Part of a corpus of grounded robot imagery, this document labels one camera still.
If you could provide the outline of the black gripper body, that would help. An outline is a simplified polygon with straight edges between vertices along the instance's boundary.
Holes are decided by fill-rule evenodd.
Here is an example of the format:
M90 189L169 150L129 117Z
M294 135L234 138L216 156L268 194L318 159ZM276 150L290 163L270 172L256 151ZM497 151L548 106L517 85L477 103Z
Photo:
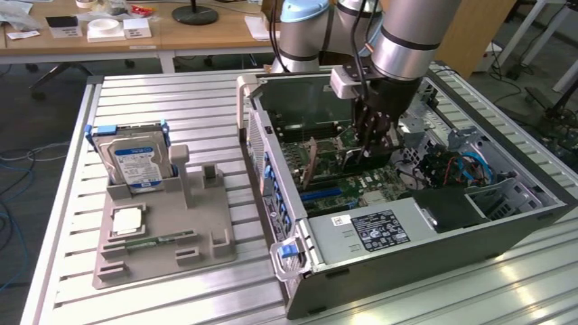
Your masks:
M364 101L368 111L389 118L398 118L408 109L421 80L416 78L400 81L388 77L370 80L366 88L368 98Z

